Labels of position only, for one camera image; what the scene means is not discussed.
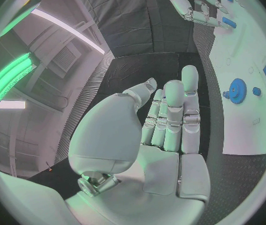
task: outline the cable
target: cable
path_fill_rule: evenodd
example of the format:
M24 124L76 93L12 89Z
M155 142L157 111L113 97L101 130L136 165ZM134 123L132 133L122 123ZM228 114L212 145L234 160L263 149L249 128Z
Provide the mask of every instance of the cable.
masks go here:
M65 99L66 99L67 104L66 104L65 107L61 107L62 109L66 108L66 107L68 106L68 103L69 103L68 97L66 97L66 96L60 96L60 95L54 94L54 93L52 93L51 91L47 90L45 87L43 87L43 86L41 86L41 87L42 87L42 89L44 89L45 91L47 91L48 93L50 93L50 94L52 94L52 95L54 95L54 96L57 96L57 97L61 97L61 98L65 98Z

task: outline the black floor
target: black floor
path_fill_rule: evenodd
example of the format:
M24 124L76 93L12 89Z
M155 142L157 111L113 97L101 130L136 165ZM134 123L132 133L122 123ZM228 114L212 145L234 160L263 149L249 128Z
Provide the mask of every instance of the black floor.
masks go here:
M84 115L106 97L114 93L121 93L125 89L147 81L149 78L155 78L158 89L162 89L168 81L180 80L181 70L186 65L194 65L199 73L198 94L201 115L199 152L206 159L210 139L210 103L204 70L200 57L196 53L150 53L114 59L97 95ZM154 94L137 113L141 124L145 122L153 96ZM52 168L51 172L43 171L29 180L55 189L64 199L75 195L79 191L77 184L79 176L70 168L68 159L59 162Z

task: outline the air vent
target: air vent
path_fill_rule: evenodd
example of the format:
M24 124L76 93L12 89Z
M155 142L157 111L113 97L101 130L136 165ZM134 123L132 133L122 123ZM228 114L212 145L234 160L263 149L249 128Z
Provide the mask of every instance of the air vent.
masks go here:
M53 58L53 61L63 71L68 72L80 56L81 53L76 49L72 42L70 42Z

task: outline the robotic hand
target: robotic hand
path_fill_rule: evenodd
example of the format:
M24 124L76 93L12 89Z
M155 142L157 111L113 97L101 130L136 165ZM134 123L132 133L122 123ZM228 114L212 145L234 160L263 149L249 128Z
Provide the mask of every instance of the robotic hand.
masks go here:
M194 11L188 0L170 0L177 12L187 21L193 21L211 27L231 28L222 21L218 21L213 17L209 17L209 7L200 0L195 0L195 3L201 6L202 12ZM216 6L223 13L228 14L228 10L218 0L206 0L208 3Z
M118 184L114 174L136 161L142 126L136 112L157 89L155 79L102 100L81 120L69 146L71 168L79 186L93 197Z
M165 151L197 154L200 115L195 66L182 70L182 81L172 80L157 90L142 128L141 143Z

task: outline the blue gear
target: blue gear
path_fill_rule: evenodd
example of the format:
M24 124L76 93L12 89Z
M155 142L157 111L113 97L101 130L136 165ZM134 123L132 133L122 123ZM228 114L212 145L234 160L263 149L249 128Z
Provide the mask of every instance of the blue gear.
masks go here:
M240 104L244 101L246 96L246 84L240 79L236 78L230 85L229 89L230 100L234 104Z

